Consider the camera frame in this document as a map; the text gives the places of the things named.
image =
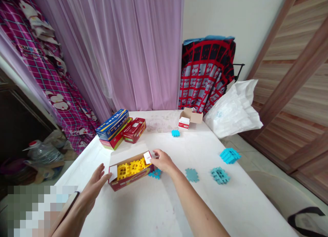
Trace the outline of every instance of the blue cloth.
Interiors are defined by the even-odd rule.
[[[196,39],[187,39],[183,42],[183,45],[188,45],[192,42],[196,42],[196,41],[203,41],[203,40],[225,40],[225,39],[232,39],[234,40],[235,37],[233,36],[221,36],[221,35],[207,35],[205,38],[196,38]]]

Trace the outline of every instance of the yellow building block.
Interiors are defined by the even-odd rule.
[[[130,163],[130,174],[131,175],[137,174],[142,170],[143,170],[143,167],[142,167],[140,160],[133,161]]]
[[[130,176],[130,166],[127,163],[117,167],[117,180],[121,180]]]
[[[150,164],[146,164],[145,158],[140,159],[140,162],[141,162],[142,169],[145,169],[145,168],[147,168],[148,166],[151,165],[151,163]]]

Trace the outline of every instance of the cartoon print fabric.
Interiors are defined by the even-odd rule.
[[[192,42],[182,47],[179,109],[194,107],[204,115],[234,79],[233,39]]]
[[[54,108],[77,153],[100,125],[67,72],[55,31],[33,0],[0,0],[0,27],[8,35]]]

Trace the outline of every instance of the teal plastic block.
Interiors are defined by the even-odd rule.
[[[230,181],[230,177],[221,167],[212,169],[211,175],[213,176],[214,180],[220,185],[227,184]]]
[[[185,171],[186,171],[188,181],[190,181],[190,182],[199,181],[198,173],[196,172],[195,169],[186,169]]]
[[[180,136],[180,132],[178,130],[172,130],[172,136],[173,137],[179,137]]]
[[[151,176],[159,180],[161,173],[162,171],[160,169],[155,169],[153,172],[149,173],[148,176]]]
[[[233,164],[241,158],[241,155],[232,148],[226,148],[223,150],[220,157],[226,164]]]

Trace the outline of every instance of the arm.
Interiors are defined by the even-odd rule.
[[[172,178],[194,236],[229,237],[230,235],[220,221],[198,195],[184,174],[172,162],[171,158],[160,149],[156,149],[154,152],[159,155],[159,159],[151,159],[150,162],[160,170],[167,172]]]
[[[102,163],[93,173],[90,181],[85,186],[83,192],[78,196],[71,210],[64,218],[62,223],[55,230],[52,237],[80,235],[85,218],[91,212],[96,202],[101,188],[110,179],[111,173],[104,175],[104,164]]]

